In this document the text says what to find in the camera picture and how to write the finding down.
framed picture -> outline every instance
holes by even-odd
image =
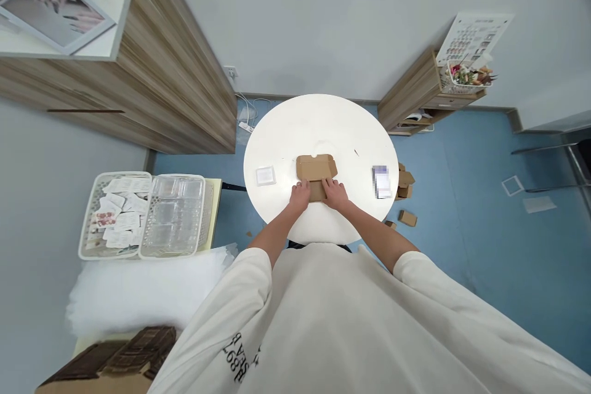
[[[76,52],[115,24],[88,0],[0,0],[0,14],[63,54]]]

small cardboard box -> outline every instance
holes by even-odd
[[[398,173],[398,188],[408,188],[408,185],[414,183],[414,177],[408,171],[400,171]]]
[[[142,329],[127,342],[91,345],[35,394],[145,394],[175,340],[176,330],[163,326]]]
[[[400,199],[412,197],[412,185],[408,185],[407,188],[398,188],[396,195],[400,197]]]
[[[295,172],[300,180],[310,182],[310,201],[326,199],[322,179],[332,179],[338,174],[337,165],[330,154],[319,154],[316,157],[299,156],[295,160]]]
[[[400,211],[398,221],[414,228],[417,225],[417,216],[408,211]]]

white foam sheet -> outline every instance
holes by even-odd
[[[66,318],[77,337],[184,329],[234,261],[236,244],[166,260],[87,262],[70,293]]]

hand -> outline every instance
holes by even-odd
[[[340,212],[349,202],[345,185],[338,180],[322,179],[322,186],[326,193],[326,200],[323,200],[323,203]]]
[[[291,187],[291,197],[289,198],[288,206],[291,206],[294,210],[302,213],[308,207],[309,200],[310,182],[308,180],[297,182],[296,185]]]

basket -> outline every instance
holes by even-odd
[[[441,68],[441,71],[439,72],[439,77],[441,79],[441,93],[442,94],[459,94],[459,95],[470,95],[470,94],[476,94],[479,91],[482,91],[483,89],[486,89],[488,87],[491,87],[492,85],[488,85],[488,86],[484,86],[484,85],[479,85],[479,86],[472,86],[472,85],[462,85],[462,84],[458,84],[456,83],[450,74],[447,74],[447,72],[451,72],[451,67],[454,65],[458,65],[462,63],[461,60],[448,60],[447,65],[445,65],[444,67]]]
[[[121,177],[148,177],[152,179],[149,172],[145,171],[119,171],[106,172],[100,174],[95,180],[90,192],[88,205],[86,206],[86,214],[84,216],[84,223],[82,225],[82,233],[80,234],[80,244],[78,245],[78,257],[82,260],[113,260],[113,259],[129,259],[137,255],[139,248],[134,251],[121,252],[120,249],[107,248],[107,241],[103,239],[96,239],[94,243],[87,244],[88,234],[90,231],[90,221],[92,213],[97,211],[100,207],[99,199],[106,194],[103,188],[107,186],[111,180],[120,179]],[[150,204],[151,193],[148,193],[148,204]]]
[[[152,246],[148,239],[153,236],[153,227],[155,225],[155,207],[162,201],[161,197],[153,193],[150,198],[150,207],[146,217],[146,226],[143,233],[142,243],[139,248],[139,257],[145,260],[168,259],[171,257],[186,257],[200,252],[200,247],[205,245],[207,237],[209,236],[209,222],[211,221],[211,213],[214,199],[214,185],[208,182],[200,175],[191,174],[162,174],[157,177],[178,177],[186,179],[200,180],[203,184],[203,198],[201,199],[201,207],[199,209],[198,234],[195,244],[182,250],[168,251],[161,246]]]

